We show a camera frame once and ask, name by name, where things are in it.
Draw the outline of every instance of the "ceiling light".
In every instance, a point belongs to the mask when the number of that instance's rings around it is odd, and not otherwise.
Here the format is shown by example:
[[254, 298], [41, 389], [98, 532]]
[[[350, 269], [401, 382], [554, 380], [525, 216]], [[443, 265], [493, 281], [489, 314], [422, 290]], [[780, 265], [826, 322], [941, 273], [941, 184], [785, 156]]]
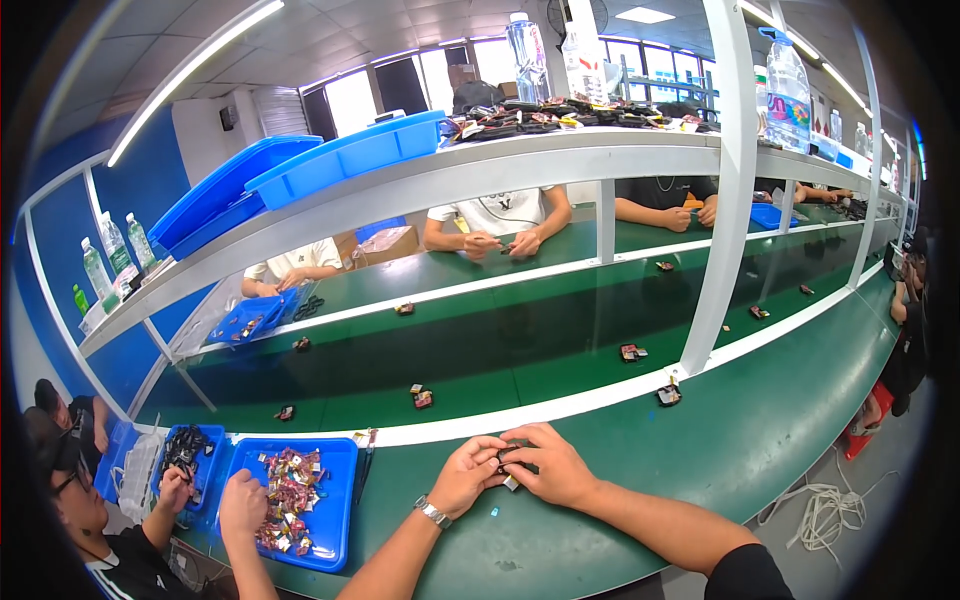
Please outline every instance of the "ceiling light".
[[640, 40], [635, 37], [623, 37], [623, 36], [598, 36], [600, 39], [612, 39], [613, 41], [631, 41], [637, 43]]
[[317, 80], [316, 82], [314, 82], [314, 83], [312, 83], [312, 84], [301, 85], [301, 86], [300, 86], [300, 93], [303, 93], [303, 92], [305, 92], [305, 91], [308, 90], [308, 89], [312, 89], [312, 88], [316, 87], [317, 85], [325, 84], [326, 82], [329, 82], [329, 81], [331, 81], [331, 80], [335, 80], [335, 79], [337, 79], [338, 77], [340, 77], [340, 74], [339, 74], [339, 73], [334, 73], [333, 75], [331, 75], [331, 76], [329, 76], [329, 77], [324, 77], [323, 79]]
[[798, 36], [797, 34], [791, 31], [787, 31], [786, 36], [789, 37], [791, 41], [793, 41], [793, 45], [797, 46], [798, 48], [806, 52], [807, 56], [811, 57], [814, 60], [820, 59], [820, 55], [817, 54], [817, 51], [814, 50], [813, 47], [810, 46], [810, 44], [800, 39], [800, 36]]
[[830, 64], [829, 62], [824, 62], [824, 70], [827, 71], [831, 76], [833, 76], [833, 79], [835, 79], [838, 83], [840, 83], [840, 85], [843, 86], [844, 89], [847, 90], [847, 93], [851, 95], [851, 97], [856, 101], [856, 103], [861, 108], [867, 107], [867, 105], [860, 98], [860, 94], [856, 93], [856, 90], [854, 90], [853, 87], [847, 83], [847, 80], [845, 80], [840, 75], [840, 73], [838, 73], [837, 70], [833, 68], [832, 64]]
[[754, 5], [750, 4], [749, 2], [744, 2], [743, 0], [739, 0], [739, 2], [737, 2], [737, 4], [740, 5], [740, 8], [741, 8], [741, 9], [743, 9], [743, 10], [746, 11], [746, 12], [749, 12], [750, 14], [752, 14], [752, 15], [755, 16], [756, 18], [760, 19], [761, 21], [763, 21], [764, 23], [766, 23], [766, 24], [769, 25], [770, 27], [777, 27], [777, 26], [778, 26], [778, 25], [777, 25], [777, 22], [774, 20], [774, 17], [772, 17], [771, 15], [769, 15], [769, 14], [767, 14], [766, 12], [762, 11], [762, 10], [759, 9], [758, 7], [755, 7]]
[[127, 146], [130, 145], [130, 142], [133, 140], [133, 137], [139, 132], [144, 124], [147, 122], [147, 119], [150, 118], [152, 114], [163, 104], [163, 101], [170, 96], [171, 93], [177, 86], [186, 81], [186, 78], [190, 77], [190, 74], [196, 71], [201, 64], [209, 60], [218, 50], [226, 46], [233, 40], [235, 37], [247, 31], [253, 25], [259, 23], [264, 18], [270, 16], [274, 12], [279, 11], [283, 8], [282, 0], [273, 0], [269, 4], [264, 5], [264, 2], [267, 0], [261, 0], [261, 2], [254, 4], [249, 7], [246, 11], [241, 12], [240, 14], [233, 17], [230, 22], [217, 30], [212, 36], [205, 39], [197, 48], [194, 49], [186, 59], [174, 69], [170, 75], [167, 75], [167, 79], [164, 83], [161, 83], [157, 86], [154, 92], [150, 95], [144, 104], [140, 105], [140, 109], [137, 111], [137, 114], [133, 116], [133, 119], [127, 124], [127, 127], [124, 128], [123, 132], [120, 134], [120, 137], [113, 144], [112, 152], [110, 153], [110, 158], [107, 160], [107, 167], [112, 167], [116, 164], [120, 155], [127, 150]]
[[644, 9], [643, 7], [636, 7], [635, 9], [629, 9], [620, 14], [615, 15], [618, 19], [626, 19], [628, 21], [636, 21], [637, 23], [660, 23], [661, 21], [669, 21], [670, 19], [677, 18], [672, 14], [667, 14], [666, 12], [654, 11], [652, 9]]
[[377, 64], [378, 62], [383, 62], [384, 60], [398, 59], [400, 57], [405, 57], [408, 54], [413, 54], [417, 52], [419, 48], [411, 48], [410, 50], [404, 50], [403, 52], [397, 52], [396, 54], [388, 54], [385, 57], [380, 57], [377, 60], [371, 60], [370, 64]]

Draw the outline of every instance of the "blue storage bin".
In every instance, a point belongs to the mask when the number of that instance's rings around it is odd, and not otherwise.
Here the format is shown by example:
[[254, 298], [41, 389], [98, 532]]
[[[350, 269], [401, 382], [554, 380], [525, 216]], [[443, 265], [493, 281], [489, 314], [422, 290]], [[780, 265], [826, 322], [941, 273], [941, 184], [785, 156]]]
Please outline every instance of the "blue storage bin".
[[394, 217], [393, 219], [386, 219], [384, 221], [377, 221], [376, 223], [364, 225], [356, 231], [357, 244], [363, 244], [372, 238], [373, 235], [378, 231], [389, 228], [402, 228], [406, 224], [406, 217]]
[[[753, 203], [750, 206], [750, 219], [767, 230], [780, 228], [780, 209], [772, 204]], [[797, 219], [790, 217], [790, 227], [797, 226]]]
[[810, 132], [810, 144], [817, 148], [815, 153], [812, 152], [813, 148], [811, 148], [811, 154], [830, 162], [836, 162], [837, 153], [840, 151], [840, 144], [836, 140], [816, 132]]
[[[170, 428], [170, 431], [167, 432], [167, 440], [174, 437], [177, 434], [177, 431], [182, 427], [189, 427], [190, 425], [174, 425]], [[213, 447], [213, 453], [209, 456], [204, 456], [203, 451], [197, 453], [196, 463], [197, 463], [197, 472], [193, 474], [194, 487], [197, 490], [200, 490], [200, 503], [194, 504], [193, 502], [188, 501], [186, 503], [186, 510], [188, 511], [199, 511], [206, 500], [206, 493], [208, 489], [206, 484], [208, 482], [212, 483], [214, 479], [213, 476], [213, 466], [216, 465], [217, 459], [220, 458], [220, 454], [223, 452], [224, 446], [227, 442], [227, 433], [224, 430], [223, 425], [197, 425], [200, 427], [200, 430], [209, 438], [209, 440], [216, 444]], [[166, 442], [164, 441], [164, 446], [160, 447], [160, 453], [156, 457], [156, 465], [154, 465], [154, 476], [150, 479], [150, 488], [154, 491], [157, 497], [160, 496], [160, 478], [163, 477], [163, 473], [160, 472], [160, 465], [163, 463], [163, 452]]]
[[837, 164], [840, 165], [841, 167], [847, 167], [848, 169], [852, 169], [853, 158], [845, 155], [843, 151], [840, 151], [837, 153]]
[[432, 155], [440, 144], [442, 110], [428, 110], [371, 125], [287, 160], [247, 181], [276, 210], [338, 181], [403, 160]]
[[267, 208], [256, 193], [244, 194], [225, 212], [213, 217], [172, 247], [170, 255], [176, 260], [183, 260], [215, 238], [266, 211]]
[[[220, 320], [213, 331], [207, 334], [206, 340], [212, 344], [223, 342], [229, 346], [237, 346], [251, 342], [257, 336], [272, 330], [279, 323], [283, 316], [287, 294], [293, 292], [296, 295], [296, 288], [287, 290], [280, 296], [267, 296], [264, 298], [247, 298], [233, 307], [233, 310]], [[232, 339], [234, 333], [240, 333], [247, 323], [255, 321], [257, 317], [263, 316], [260, 323], [251, 330], [250, 335], [241, 337], [239, 340]]]
[[140, 437], [136, 429], [133, 428], [132, 421], [121, 420], [113, 426], [110, 432], [110, 445], [107, 448], [107, 454], [100, 459], [100, 465], [97, 467], [97, 476], [93, 480], [93, 487], [97, 489], [107, 502], [116, 504], [117, 491], [113, 487], [113, 468], [123, 468], [127, 461], [127, 452], [133, 449], [136, 439]]
[[[297, 556], [291, 549], [289, 553], [271, 551], [257, 545], [257, 551], [269, 559], [294, 564], [303, 568], [336, 573], [347, 562], [347, 541], [350, 524], [350, 505], [353, 498], [353, 476], [357, 469], [357, 445], [348, 438], [316, 439], [280, 439], [246, 438], [236, 445], [233, 460], [230, 461], [227, 477], [241, 468], [248, 468], [253, 477], [267, 485], [267, 471], [257, 459], [261, 452], [278, 454], [286, 448], [292, 448], [301, 454], [320, 450], [320, 463], [329, 473], [324, 480], [326, 498], [313, 507], [313, 512], [303, 513], [300, 519], [309, 531], [306, 536], [313, 541], [314, 549], [305, 556]], [[220, 534], [220, 509], [213, 530]]]
[[[238, 199], [244, 195], [243, 184], [246, 181], [323, 142], [324, 139], [317, 135], [274, 135], [253, 142], [184, 194], [160, 217], [150, 229], [148, 237], [167, 250], [174, 248], [201, 226], [236, 208]], [[256, 210], [249, 205], [245, 205], [243, 210], [237, 209], [233, 218], [207, 230], [208, 239], [204, 244], [236, 227], [238, 223], [223, 228], [243, 212], [247, 212], [249, 218]], [[203, 245], [197, 245], [197, 240], [193, 244], [197, 248]]]

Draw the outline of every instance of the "green bottle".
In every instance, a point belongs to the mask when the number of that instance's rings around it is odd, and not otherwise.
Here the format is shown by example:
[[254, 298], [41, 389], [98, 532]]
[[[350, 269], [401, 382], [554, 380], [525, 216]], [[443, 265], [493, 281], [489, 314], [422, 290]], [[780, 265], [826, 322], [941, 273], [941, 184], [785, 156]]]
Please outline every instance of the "green bottle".
[[84, 290], [80, 289], [80, 286], [76, 283], [73, 284], [73, 302], [80, 309], [80, 316], [85, 317], [86, 311], [90, 310], [90, 305], [86, 303]]

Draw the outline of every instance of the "black cap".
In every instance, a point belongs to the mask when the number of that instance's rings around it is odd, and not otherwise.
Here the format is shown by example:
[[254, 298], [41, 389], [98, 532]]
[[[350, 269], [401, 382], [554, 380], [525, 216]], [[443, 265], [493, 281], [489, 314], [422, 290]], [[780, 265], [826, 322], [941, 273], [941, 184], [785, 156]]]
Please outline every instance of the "black cap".
[[49, 481], [55, 470], [73, 470], [80, 461], [80, 440], [64, 431], [42, 409], [31, 406], [23, 413], [27, 436], [42, 477]]
[[504, 100], [503, 92], [487, 82], [466, 82], [453, 92], [453, 114], [465, 114], [473, 107], [492, 107]]

